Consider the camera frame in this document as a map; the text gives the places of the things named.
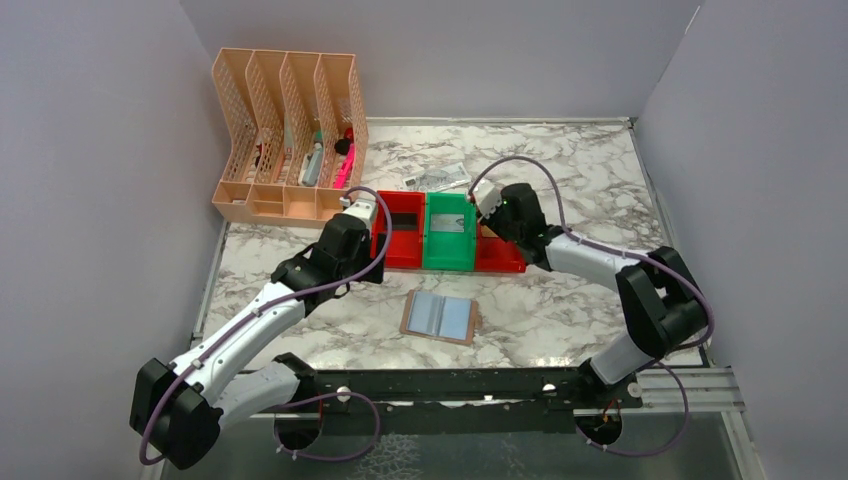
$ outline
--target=marble pattern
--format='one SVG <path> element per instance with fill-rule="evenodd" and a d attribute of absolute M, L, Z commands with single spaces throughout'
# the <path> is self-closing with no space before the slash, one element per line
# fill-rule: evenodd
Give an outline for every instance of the marble pattern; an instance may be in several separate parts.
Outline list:
<path fill-rule="evenodd" d="M 369 127 L 364 185 L 398 189 L 424 168 L 463 161 L 476 175 L 510 154 L 542 161 L 565 201 L 566 219 L 592 238 L 630 248 L 654 248 L 662 236 L 624 125 L 503 125 Z M 524 163 L 488 175 L 501 186 L 527 181 L 548 221 L 557 218 L 547 178 Z M 205 336 L 256 295 L 277 264 L 317 240 L 319 230 L 230 226 Z M 483 327 L 471 346 L 399 332 L 407 292 L 423 289 L 480 302 Z M 382 286 L 358 284 L 275 338 L 249 368 L 293 352 L 315 368 L 447 368 L 578 365 L 624 329 L 617 294 L 567 274 L 528 268 L 523 275 L 392 271 Z M 673 364 L 699 364 L 697 352 Z"/>

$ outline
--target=cable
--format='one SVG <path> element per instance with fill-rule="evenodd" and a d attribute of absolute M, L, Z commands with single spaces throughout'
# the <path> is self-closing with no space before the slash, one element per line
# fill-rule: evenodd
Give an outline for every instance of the cable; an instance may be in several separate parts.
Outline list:
<path fill-rule="evenodd" d="M 674 351 L 685 350 L 687 348 L 692 348 L 692 347 L 698 347 L 700 345 L 703 345 L 707 340 L 709 340 L 709 338 L 713 335 L 713 331 L 715 330 L 715 320 L 714 320 L 712 306 L 710 306 L 709 302 L 704 297 L 704 295 L 700 292 L 700 290 L 698 290 L 698 288 L 695 287 L 695 285 L 693 285 L 689 280 L 686 280 L 685 278 L 683 278 L 683 276 L 680 275 L 679 273 L 668 268 L 667 266 L 663 265 L 662 263 L 654 260 L 653 258 L 648 257 L 647 255 L 642 255 L 641 253 L 631 252 L 631 251 L 629 251 L 627 249 L 623 249 L 623 248 L 621 250 L 616 249 L 616 248 L 612 248 L 612 247 L 609 247 L 609 246 L 604 245 L 602 243 L 594 242 L 594 241 L 589 240 L 587 238 L 582 238 L 582 237 L 578 236 L 577 234 L 575 234 L 574 232 L 572 232 L 571 229 L 568 228 L 568 223 L 566 223 L 566 221 L 565 221 L 565 209 L 563 207 L 562 196 L 560 195 L 560 192 L 559 192 L 559 186 L 557 185 L 556 180 L 554 179 L 554 176 L 551 175 L 551 172 L 547 168 L 545 168 L 545 166 L 542 165 L 538 160 L 533 160 L 532 158 L 528 158 L 528 157 L 525 157 L 523 155 L 510 155 L 508 157 L 504 157 L 504 158 L 492 163 L 491 165 L 489 165 L 485 169 L 483 169 L 483 172 L 481 172 L 480 175 L 478 175 L 477 178 L 475 178 L 474 181 L 471 182 L 471 186 L 468 188 L 468 194 L 467 195 L 468 196 L 473 195 L 474 188 L 477 187 L 477 184 L 480 183 L 480 180 L 482 180 L 483 177 L 487 173 L 489 173 L 493 168 L 497 167 L 498 165 L 500 165 L 502 163 L 513 161 L 513 160 L 521 160 L 521 161 L 524 161 L 524 162 L 532 163 L 533 165 L 536 165 L 537 167 L 539 167 L 542 170 L 542 172 L 545 173 L 545 176 L 548 177 L 548 180 L 550 180 L 550 182 L 551 182 L 551 187 L 553 187 L 554 195 L 556 196 L 557 208 L 559 209 L 560 225 L 562 226 L 562 229 L 565 231 L 565 235 L 568 236 L 568 238 L 570 238 L 570 239 L 572 239 L 576 242 L 582 242 L 584 245 L 588 245 L 588 246 L 590 246 L 590 247 L 592 247 L 596 250 L 600 250 L 604 253 L 609 253 L 611 255 L 622 255 L 622 256 L 625 256 L 625 257 L 633 259 L 633 260 L 639 260 L 641 262 L 645 262 L 645 263 L 651 265 L 652 267 L 662 271 L 663 273 L 671 276 L 671 278 L 677 280 L 678 282 L 680 282 L 680 284 L 682 284 L 684 287 L 686 287 L 687 290 L 692 292 L 692 295 L 695 296 L 695 299 L 698 300 L 698 303 L 701 305 L 701 307 L 704 309 L 704 312 L 706 313 L 707 330 L 697 340 L 692 341 L 690 343 L 681 344 L 677 348 L 675 348 Z"/>
<path fill-rule="evenodd" d="M 578 236 L 577 234 L 575 234 L 574 232 L 572 232 L 571 229 L 568 228 L 568 223 L 566 223 L 566 221 L 565 221 L 565 208 L 563 207 L 562 195 L 560 194 L 560 191 L 559 191 L 559 185 L 557 185 L 556 180 L 554 179 L 554 176 L 551 175 L 551 172 L 547 168 L 545 168 L 545 166 L 542 165 L 541 162 L 539 162 L 538 160 L 533 160 L 532 158 L 525 157 L 523 155 L 510 155 L 508 157 L 501 158 L 500 160 L 492 163 L 491 165 L 489 165 L 488 167 L 483 169 L 483 171 L 480 173 L 480 175 L 478 175 L 477 178 L 475 178 L 474 181 L 471 182 L 471 186 L 468 188 L 467 196 L 470 197 L 470 196 L 473 195 L 474 188 L 477 187 L 477 184 L 480 183 L 480 181 L 483 179 L 483 177 L 487 173 L 489 173 L 493 168 L 497 167 L 498 165 L 500 165 L 502 163 L 513 161 L 513 160 L 521 160 L 521 161 L 524 161 L 524 162 L 532 163 L 533 165 L 539 167 L 539 169 L 541 169 L 542 172 L 544 172 L 545 176 L 548 177 L 548 180 L 551 182 L 551 187 L 553 188 L 554 195 L 556 196 L 557 208 L 559 209 L 560 225 L 562 226 L 562 229 L 565 231 L 565 235 L 568 236 L 568 238 L 570 238 L 570 239 L 572 239 L 576 242 L 581 242 L 584 245 L 588 245 L 589 247 L 592 247 L 596 250 L 600 250 L 604 253 L 608 253 L 610 255 L 622 255 L 622 256 L 627 257 L 627 258 L 631 258 L 631 259 L 634 259 L 634 260 L 639 260 L 641 262 L 645 262 L 645 263 L 651 265 L 652 267 L 662 271 L 663 273 L 671 276 L 672 278 L 674 278 L 675 280 L 680 282 L 684 287 L 686 287 L 687 290 L 692 292 L 692 294 L 695 296 L 695 299 L 698 301 L 698 303 L 704 309 L 704 313 L 706 314 L 706 317 L 707 317 L 707 329 L 704 332 L 704 334 L 700 338 L 698 338 L 697 340 L 689 342 L 689 343 L 681 344 L 677 348 L 675 348 L 673 351 L 679 351 L 679 350 L 684 350 L 684 349 L 687 349 L 687 348 L 697 347 L 697 346 L 703 345 L 707 340 L 709 340 L 709 338 L 713 334 L 713 331 L 715 330 L 715 319 L 714 319 L 714 315 L 713 315 L 712 306 L 710 306 L 709 302 L 704 297 L 704 295 L 700 292 L 700 290 L 698 290 L 698 288 L 695 287 L 695 285 L 693 285 L 690 281 L 683 278 L 683 276 L 680 275 L 679 273 L 675 272 L 671 268 L 668 268 L 667 266 L 663 265 L 662 263 L 654 260 L 653 258 L 648 257 L 647 255 L 643 255 L 641 253 L 636 253 L 636 252 L 631 252 L 631 251 L 629 251 L 627 249 L 623 249 L 623 248 L 621 250 L 616 249 L 616 248 L 612 248 L 612 247 L 609 247 L 609 246 L 604 245 L 602 243 L 598 243 L 598 242 L 594 242 L 594 241 L 586 239 L 586 238 L 582 238 L 582 237 Z M 646 368 L 648 368 L 648 367 L 650 367 L 654 364 L 659 365 L 660 367 L 664 368 L 672 376 L 672 378 L 674 378 L 674 381 L 677 382 L 677 386 L 680 387 L 680 394 L 683 397 L 683 426 L 680 427 L 680 430 L 677 432 L 677 434 L 664 446 L 657 448 L 657 449 L 654 449 L 654 450 L 647 451 L 647 452 L 630 452 L 630 451 L 626 451 L 626 450 L 617 450 L 615 448 L 608 448 L 605 445 L 599 445 L 599 444 L 593 442 L 592 440 L 590 440 L 587 437 L 586 439 L 587 439 L 587 443 L 589 445 L 592 445 L 593 447 L 601 449 L 601 450 L 603 450 L 607 453 L 612 453 L 614 455 L 620 455 L 620 456 L 623 456 L 623 457 L 650 457 L 650 456 L 653 456 L 653 455 L 659 455 L 659 454 L 664 453 L 667 450 L 673 448 L 675 445 L 677 445 L 677 443 L 680 441 L 680 438 L 683 436 L 683 432 L 686 431 L 686 428 L 689 425 L 689 397 L 686 395 L 686 389 L 683 387 L 683 382 L 680 380 L 680 377 L 678 377 L 677 374 L 675 374 L 669 367 L 667 367 L 662 362 L 660 362 L 658 360 L 651 360 L 650 362 L 648 362 L 645 365 L 643 365 L 642 367 L 640 367 L 638 369 L 638 371 L 642 371 L 642 370 L 644 370 L 644 369 L 646 369 Z M 577 431 L 580 432 L 580 434 L 583 435 L 584 437 L 586 436 L 586 434 L 583 433 L 583 431 L 580 430 L 579 428 L 577 429 Z"/>
<path fill-rule="evenodd" d="M 375 192 L 374 190 L 372 190 L 368 187 L 363 187 L 363 186 L 352 187 L 347 192 L 344 193 L 344 197 L 348 197 L 351 194 L 351 192 L 356 192 L 356 191 L 365 192 L 365 193 L 369 193 L 369 194 L 373 195 L 374 198 L 377 199 L 377 202 L 380 204 L 380 207 L 383 209 L 383 211 L 384 212 L 389 211 L 389 207 L 388 207 L 388 205 L 386 205 L 386 202 L 383 200 L 383 198 L 377 192 Z M 257 310 L 260 311 L 260 312 L 264 312 L 271 307 L 277 306 L 277 305 L 284 303 L 284 302 L 288 302 L 289 300 L 294 300 L 296 298 L 304 297 L 306 295 L 311 295 L 313 293 L 322 292 L 324 290 L 331 290 L 331 289 L 335 290 L 335 289 L 339 288 L 340 286 L 342 286 L 346 283 L 355 282 L 355 281 L 359 280 L 363 276 L 367 275 L 368 272 L 370 272 L 372 269 L 374 269 L 374 267 L 376 267 L 383 260 L 383 258 L 386 256 L 386 252 L 389 249 L 389 244 L 391 243 L 391 241 L 392 241 L 392 216 L 386 215 L 386 241 L 383 243 L 383 248 L 380 249 L 380 253 L 378 253 L 377 256 L 374 257 L 374 260 L 372 260 L 371 263 L 369 263 L 365 268 L 363 268 L 359 272 L 354 273 L 353 275 L 351 275 L 347 278 L 343 278 L 341 280 L 337 280 L 335 282 L 328 283 L 326 285 L 319 285 L 317 287 L 307 288 L 305 290 L 300 290 L 298 292 L 294 292 L 294 293 L 291 293 L 289 295 L 283 295 L 282 297 L 276 298 L 276 299 L 271 300 L 270 302 L 266 303 L 265 305 L 262 305 Z M 226 333 L 221 335 L 221 337 L 218 338 L 218 340 L 215 343 L 213 343 L 209 348 L 204 350 L 203 353 L 201 353 L 200 356 L 197 357 L 197 359 L 196 359 L 201 365 L 200 368 L 203 368 L 203 362 L 205 362 L 210 356 L 212 356 L 212 354 L 215 353 L 215 351 L 218 350 L 221 347 L 221 345 L 226 343 L 226 341 L 229 340 L 233 335 L 235 335 L 236 332 L 241 330 L 242 327 L 244 327 L 248 322 L 250 322 L 251 320 L 253 320 L 255 318 L 256 318 L 255 313 L 251 312 L 251 313 L 247 314 L 244 318 L 242 318 L 235 325 L 233 325 L 232 328 L 227 330 Z M 153 412 L 150 414 L 150 418 L 147 420 L 147 425 L 144 427 L 144 433 L 142 433 L 142 435 L 141 435 L 141 447 L 139 448 L 139 451 L 138 451 L 138 459 L 139 459 L 139 461 L 141 461 L 141 463 L 143 465 L 154 465 L 156 463 L 159 463 L 160 461 L 162 461 L 165 458 L 164 454 L 160 455 L 156 458 L 147 458 L 147 446 L 150 444 L 150 436 L 153 433 L 153 426 L 156 424 L 156 421 L 159 419 L 159 416 L 162 414 L 162 410 L 165 408 L 165 404 L 167 403 L 168 399 L 171 397 L 171 395 L 174 393 L 174 391 L 177 389 L 177 387 L 179 387 L 180 384 L 182 384 L 182 382 L 185 381 L 185 379 L 189 375 L 191 375 L 192 372 L 194 372 L 196 370 L 193 363 L 188 365 L 186 367 L 186 369 L 183 371 L 183 373 L 181 373 L 173 381 L 173 383 L 171 383 L 171 385 L 168 387 L 168 389 L 165 390 L 165 393 L 159 398 L 159 402 L 156 403 L 156 407 L 153 409 Z"/>
<path fill-rule="evenodd" d="M 311 453 L 300 453 L 300 450 L 289 450 L 288 448 L 285 447 L 285 445 L 283 445 L 283 443 L 280 441 L 279 435 L 277 434 L 277 427 L 275 425 L 274 426 L 274 439 L 277 441 L 277 445 L 278 445 L 277 453 L 279 453 L 281 451 L 286 452 L 286 453 L 292 455 L 292 459 L 297 459 L 298 457 L 301 457 L 301 458 L 308 458 L 310 460 L 319 460 L 319 461 L 322 461 L 322 462 L 346 462 L 348 460 L 353 460 L 353 459 L 359 458 L 359 457 L 365 455 L 366 453 L 368 453 L 372 448 L 374 448 L 374 445 L 377 444 L 377 440 L 380 439 L 380 412 L 377 410 L 377 405 L 374 405 L 374 402 L 372 402 L 370 398 L 366 397 L 365 395 L 363 395 L 361 393 L 356 393 L 356 392 L 325 393 L 323 395 L 316 395 L 312 398 L 307 398 L 306 400 L 300 400 L 298 402 L 280 405 L 280 408 L 296 408 L 296 407 L 300 407 L 300 406 L 303 406 L 303 405 L 307 405 L 309 403 L 320 402 L 320 401 L 325 400 L 327 398 L 336 398 L 336 397 L 355 397 L 355 398 L 358 398 L 358 399 L 362 400 L 363 402 L 367 403 L 368 406 L 371 407 L 371 411 L 374 412 L 374 435 L 371 436 L 371 440 L 368 442 L 367 445 L 365 445 L 365 447 L 363 447 L 361 450 L 357 451 L 356 453 L 351 453 L 349 455 L 342 455 L 340 457 L 325 457 L 325 456 L 322 456 L 322 455 L 313 455 Z"/>
<path fill-rule="evenodd" d="M 610 448 L 607 445 L 600 445 L 598 443 L 595 443 L 594 441 L 590 440 L 585 433 L 583 433 L 583 430 L 580 430 L 578 428 L 577 432 L 582 435 L 583 438 L 586 439 L 587 444 L 597 448 L 598 450 L 602 450 L 605 453 L 611 453 L 613 455 L 618 455 L 621 457 L 642 458 L 653 457 L 654 455 L 665 453 L 674 448 L 678 444 L 678 442 L 680 442 L 680 439 L 683 438 L 683 433 L 686 432 L 686 428 L 689 426 L 689 397 L 686 395 L 686 389 L 683 387 L 683 381 L 680 380 L 680 377 L 678 377 L 677 374 L 674 373 L 674 371 L 668 366 L 666 366 L 664 363 L 656 362 L 656 364 L 664 368 L 665 371 L 668 372 L 669 375 L 671 375 L 671 378 L 673 378 L 674 381 L 677 382 L 677 386 L 680 388 L 680 396 L 683 397 L 683 425 L 680 427 L 680 430 L 677 431 L 674 437 L 672 437 L 671 440 L 669 440 L 668 443 L 666 443 L 662 447 L 655 448 L 653 450 L 648 450 L 647 452 L 632 452 L 629 450 L 619 450 L 617 448 Z"/>

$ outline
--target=table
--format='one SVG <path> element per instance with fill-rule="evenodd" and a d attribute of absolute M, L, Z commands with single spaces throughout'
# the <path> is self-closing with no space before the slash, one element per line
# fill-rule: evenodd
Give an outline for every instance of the table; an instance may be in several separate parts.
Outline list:
<path fill-rule="evenodd" d="M 630 131 L 621 124 L 369 125 L 362 183 L 397 190 L 401 178 L 462 161 L 472 175 L 510 154 L 542 161 L 553 173 L 566 220 L 597 240 L 629 248 L 662 243 Z M 557 219 L 547 178 L 515 162 L 487 177 L 500 186 L 529 182 L 549 222 Z M 277 264 L 317 240 L 320 230 L 232 224 L 203 336 L 208 338 L 259 291 Z M 470 346 L 402 335 L 411 289 L 476 299 L 483 327 Z M 383 285 L 357 284 L 275 338 L 247 366 L 285 352 L 316 369 L 576 366 L 624 330 L 618 295 L 573 275 L 528 267 L 524 274 L 389 271 Z M 681 352 L 673 365 L 702 363 Z"/>

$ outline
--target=red box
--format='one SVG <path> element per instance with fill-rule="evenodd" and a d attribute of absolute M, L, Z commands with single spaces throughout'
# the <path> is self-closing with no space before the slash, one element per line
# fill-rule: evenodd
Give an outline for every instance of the red box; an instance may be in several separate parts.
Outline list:
<path fill-rule="evenodd" d="M 394 192 L 378 190 L 392 214 L 393 232 L 389 251 L 386 252 L 388 268 L 421 268 L 424 251 L 424 215 L 427 195 L 421 192 Z M 374 235 L 386 232 L 386 215 L 378 205 Z M 371 244 L 371 257 L 377 256 L 377 242 Z"/>
<path fill-rule="evenodd" d="M 523 273 L 525 270 L 527 264 L 518 247 L 498 237 L 484 237 L 480 224 L 477 224 L 475 272 Z"/>

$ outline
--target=marble table top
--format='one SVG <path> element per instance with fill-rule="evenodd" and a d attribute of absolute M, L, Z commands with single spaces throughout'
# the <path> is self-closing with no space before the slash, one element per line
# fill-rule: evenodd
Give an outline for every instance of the marble table top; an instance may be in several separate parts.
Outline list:
<path fill-rule="evenodd" d="M 510 154 L 542 161 L 565 201 L 566 220 L 591 238 L 655 248 L 660 227 L 625 125 L 369 126 L 362 183 L 397 190 L 401 178 L 464 162 L 472 176 Z M 504 186 L 529 182 L 549 222 L 556 205 L 547 178 L 524 163 L 487 177 Z M 464 191 L 462 187 L 454 190 Z M 243 308 L 277 264 L 317 240 L 320 230 L 232 224 L 211 298 L 204 338 Z M 483 326 L 470 346 L 403 335 L 407 293 L 422 289 L 476 299 Z M 389 271 L 383 285 L 357 284 L 275 338 L 249 369 L 285 352 L 314 368 L 466 368 L 576 366 L 624 330 L 618 295 L 579 277 L 528 267 L 524 274 Z M 697 351 L 671 364 L 701 364 Z"/>

